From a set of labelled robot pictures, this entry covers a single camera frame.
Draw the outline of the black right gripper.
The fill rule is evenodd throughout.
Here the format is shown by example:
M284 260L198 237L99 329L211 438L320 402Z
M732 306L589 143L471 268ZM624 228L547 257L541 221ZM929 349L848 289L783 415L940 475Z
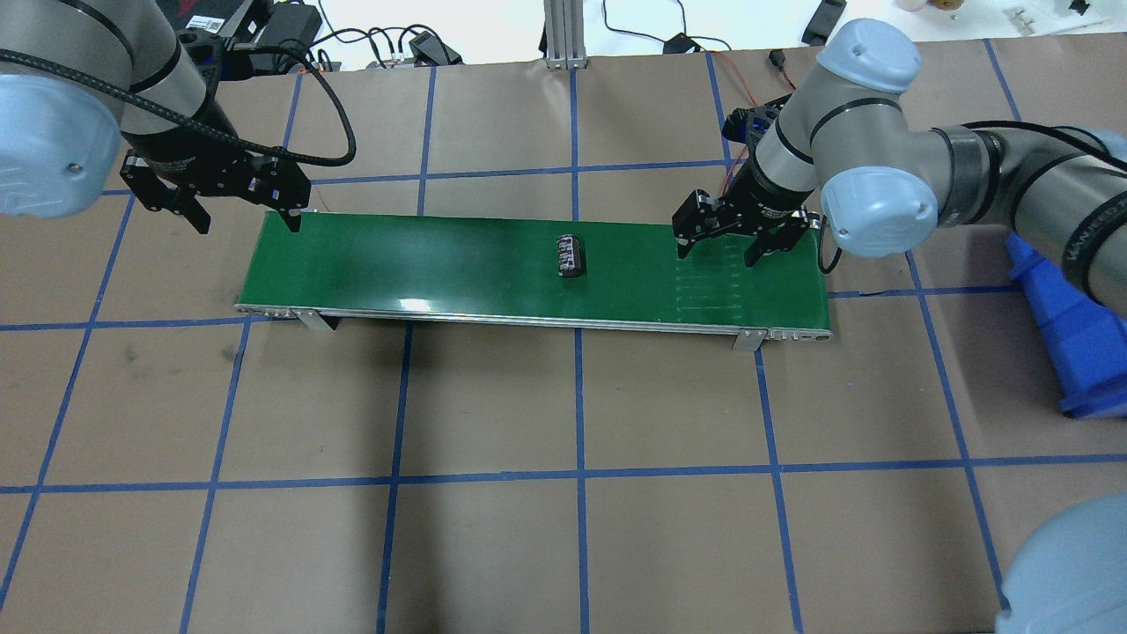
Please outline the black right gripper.
M755 162L746 162L724 194L698 188L681 202L671 220L676 256L685 260L696 242L739 234L754 240L743 255L745 268L752 269L773 247L795 247L801 240L810 227L802 209L811 193L774 184Z

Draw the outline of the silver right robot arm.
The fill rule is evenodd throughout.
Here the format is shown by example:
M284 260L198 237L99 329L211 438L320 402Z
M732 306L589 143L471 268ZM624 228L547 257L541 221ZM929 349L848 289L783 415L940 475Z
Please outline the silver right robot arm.
M845 24L792 95L733 111L724 137L746 161L718 197L674 213L680 258L748 238L744 268L814 227L840 252L909 255L940 227L1005 225L1095 312L1124 316L1124 140L1115 133L980 120L912 131L899 97L917 45L880 20Z

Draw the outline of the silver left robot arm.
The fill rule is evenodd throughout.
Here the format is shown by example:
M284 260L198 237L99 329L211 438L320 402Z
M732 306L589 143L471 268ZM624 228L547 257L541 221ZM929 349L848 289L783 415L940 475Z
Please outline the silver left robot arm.
M62 218L100 197L113 170L147 209L208 233L203 197L276 211L298 232L311 184L276 149L238 144L218 84L251 48L156 1L5 1L3 214Z

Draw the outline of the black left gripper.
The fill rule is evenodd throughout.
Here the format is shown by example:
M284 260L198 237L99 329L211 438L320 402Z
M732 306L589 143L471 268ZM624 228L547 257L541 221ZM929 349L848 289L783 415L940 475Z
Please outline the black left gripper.
M282 209L285 227L298 233L313 191L313 184L292 160L245 150L158 162L128 149L118 175L145 208L172 211L198 234L208 234L212 227L198 197L237 197Z

